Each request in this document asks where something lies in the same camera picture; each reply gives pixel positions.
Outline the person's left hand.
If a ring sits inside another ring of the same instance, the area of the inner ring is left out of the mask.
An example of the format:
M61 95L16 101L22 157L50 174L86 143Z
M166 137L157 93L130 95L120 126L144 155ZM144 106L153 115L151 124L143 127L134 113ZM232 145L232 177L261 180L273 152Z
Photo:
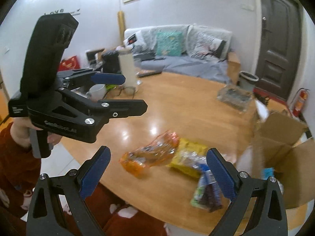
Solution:
M14 142L21 147L28 148L31 145L30 130L42 131L34 126L28 117L14 118L10 134Z

